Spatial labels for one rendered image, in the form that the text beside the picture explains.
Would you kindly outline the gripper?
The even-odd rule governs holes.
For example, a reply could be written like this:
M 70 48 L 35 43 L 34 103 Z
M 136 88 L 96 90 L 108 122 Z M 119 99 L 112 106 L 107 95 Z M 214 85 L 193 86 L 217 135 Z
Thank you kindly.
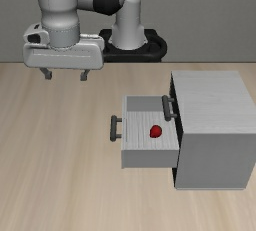
M 81 34 L 80 41 L 68 48 L 53 48 L 49 33 L 40 23 L 32 24 L 24 33 L 24 64 L 30 68 L 41 68 L 46 80 L 52 79 L 47 68 L 86 69 L 80 74 L 80 81 L 87 81 L 91 70 L 103 67 L 104 39 L 98 35 Z

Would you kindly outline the grey open drawer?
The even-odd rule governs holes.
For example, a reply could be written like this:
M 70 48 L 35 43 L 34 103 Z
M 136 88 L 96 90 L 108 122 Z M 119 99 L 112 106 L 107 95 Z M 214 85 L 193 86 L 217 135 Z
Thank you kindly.
M 122 168 L 175 168 L 179 142 L 173 98 L 131 96 L 123 98 L 122 116 L 111 116 L 110 140 L 121 140 Z M 159 138 L 149 136 L 153 125 L 162 128 Z

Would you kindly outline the grey cabinet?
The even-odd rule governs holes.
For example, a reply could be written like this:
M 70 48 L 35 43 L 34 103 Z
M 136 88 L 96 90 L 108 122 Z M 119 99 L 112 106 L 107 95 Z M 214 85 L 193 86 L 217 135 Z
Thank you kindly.
M 256 164 L 256 104 L 236 71 L 173 71 L 177 189 L 244 189 Z

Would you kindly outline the small red fruit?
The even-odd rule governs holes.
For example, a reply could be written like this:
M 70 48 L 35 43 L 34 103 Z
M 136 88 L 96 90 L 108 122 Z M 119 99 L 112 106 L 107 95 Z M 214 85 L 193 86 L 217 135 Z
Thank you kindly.
M 159 138 L 162 135 L 162 128 L 159 125 L 153 125 L 150 129 L 151 138 Z

